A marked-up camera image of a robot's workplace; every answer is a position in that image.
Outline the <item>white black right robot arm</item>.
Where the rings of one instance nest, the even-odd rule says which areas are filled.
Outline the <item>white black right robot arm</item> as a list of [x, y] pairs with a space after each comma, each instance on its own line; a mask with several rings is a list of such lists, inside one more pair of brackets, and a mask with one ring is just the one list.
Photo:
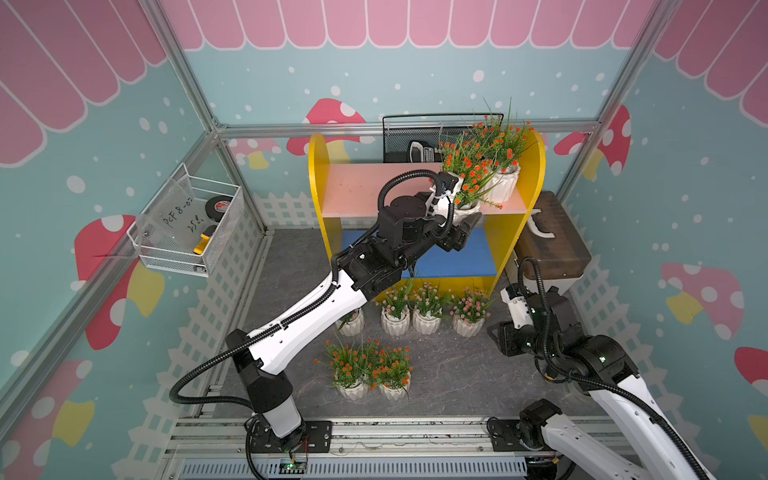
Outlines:
[[501, 293], [511, 318], [492, 325], [488, 334], [507, 356], [529, 355], [550, 383], [572, 383], [595, 401], [619, 428], [640, 462], [634, 464], [582, 431], [559, 407], [541, 399], [523, 409], [518, 439], [529, 450], [550, 448], [595, 478], [710, 479], [712, 473], [662, 412], [645, 380], [613, 338], [587, 335], [580, 323], [557, 318], [552, 301], [556, 288], [546, 289], [539, 262], [526, 257], [536, 289], [524, 274]]

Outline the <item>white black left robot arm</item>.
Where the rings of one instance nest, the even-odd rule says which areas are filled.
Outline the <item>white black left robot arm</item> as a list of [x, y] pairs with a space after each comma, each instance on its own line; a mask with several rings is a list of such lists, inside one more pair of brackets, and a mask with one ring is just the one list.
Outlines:
[[[412, 274], [432, 247], [464, 248], [480, 217], [455, 221], [461, 176], [426, 169], [407, 171], [384, 184], [373, 227], [330, 260], [329, 275], [276, 319], [249, 333], [234, 331], [226, 351], [182, 376], [169, 398], [179, 405], [230, 403], [249, 408], [282, 442], [295, 443], [305, 430], [284, 370], [311, 341], [344, 315], [363, 307]], [[197, 377], [231, 359], [247, 396], [192, 397], [182, 390]]]

